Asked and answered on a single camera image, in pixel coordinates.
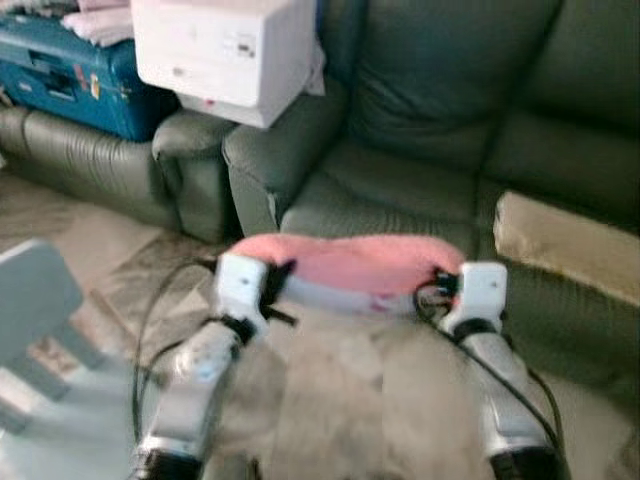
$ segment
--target pink cushion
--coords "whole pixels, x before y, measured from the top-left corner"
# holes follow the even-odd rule
[[[297,261],[294,275],[331,288],[376,295],[411,294],[439,268],[459,273],[464,256],[434,237],[371,235],[320,239],[286,234],[247,238],[232,253],[282,265]]]

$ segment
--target blue suitcase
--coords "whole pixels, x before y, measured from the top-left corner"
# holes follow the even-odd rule
[[[94,47],[58,20],[0,16],[0,86],[17,104],[144,142],[178,101],[142,83],[134,47]]]

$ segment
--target beige cushion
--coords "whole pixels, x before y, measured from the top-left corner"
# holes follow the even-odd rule
[[[640,239],[513,192],[498,201],[496,250],[640,306]]]

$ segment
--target sofa armrest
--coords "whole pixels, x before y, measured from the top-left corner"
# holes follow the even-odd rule
[[[30,113],[23,107],[0,109],[0,150],[5,154],[29,155],[24,123]]]
[[[235,126],[229,120],[179,110],[158,127],[152,143],[182,229],[207,242],[219,242],[237,223],[221,153],[223,138]]]
[[[245,235],[275,232],[315,164],[338,137],[347,91],[326,79],[324,97],[301,95],[269,130],[239,127],[223,141]]]

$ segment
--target sofa cushion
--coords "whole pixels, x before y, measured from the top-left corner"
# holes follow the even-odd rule
[[[635,0],[566,1],[484,173],[637,230],[639,25]]]
[[[326,237],[424,233],[472,256],[474,194],[470,176],[344,140],[285,214],[282,230]]]
[[[478,167],[556,0],[371,0],[351,132],[378,148]]]
[[[491,233],[480,235],[477,258],[507,266],[507,329],[531,366],[637,408],[637,308],[560,275],[499,257]]]
[[[323,21],[320,41],[327,56],[326,72],[343,85],[351,86],[358,63],[368,0],[331,0],[321,3]]]
[[[640,145],[610,130],[531,112],[504,126],[485,174],[628,231],[640,218]]]
[[[0,114],[0,149],[13,172],[156,225],[177,228],[175,207],[151,154],[133,143],[44,112]]]

